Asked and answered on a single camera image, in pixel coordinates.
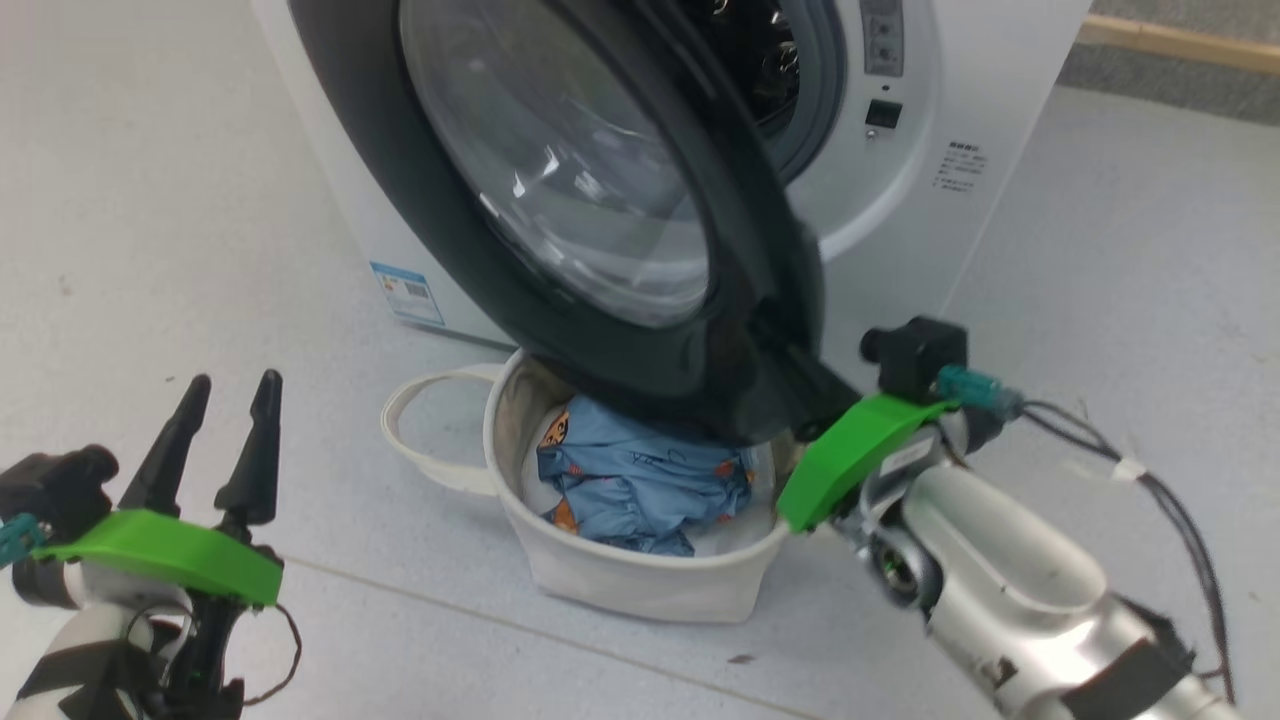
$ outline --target white cable tie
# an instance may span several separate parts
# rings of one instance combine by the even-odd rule
[[[1111,479],[1120,483],[1132,483],[1147,474],[1147,466],[1133,457],[1121,457],[1111,471]]]

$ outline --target blue and white sticker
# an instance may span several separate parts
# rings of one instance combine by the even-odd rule
[[[369,265],[383,286],[383,295],[387,296],[392,313],[407,320],[444,327],[444,316],[440,315],[440,309],[435,305],[435,296],[431,295],[426,278],[419,273],[381,263],[370,263]]]

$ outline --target wooden strip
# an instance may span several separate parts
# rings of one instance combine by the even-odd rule
[[[1080,26],[1075,41],[1280,76],[1280,45],[1249,42],[1123,18],[1091,14]]]

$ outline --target teal connector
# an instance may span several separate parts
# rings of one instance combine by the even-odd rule
[[[33,515],[15,515],[0,527],[0,569],[26,560],[33,550],[45,547],[47,541]]]
[[[1023,393],[1016,389],[1006,388],[996,378],[960,365],[942,368],[937,383],[938,397],[988,410],[1004,420],[1012,420],[1023,402]]]

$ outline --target washing machine door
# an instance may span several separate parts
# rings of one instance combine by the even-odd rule
[[[814,360],[815,243],[676,3],[291,6],[394,206],[558,377],[739,443],[847,407]]]

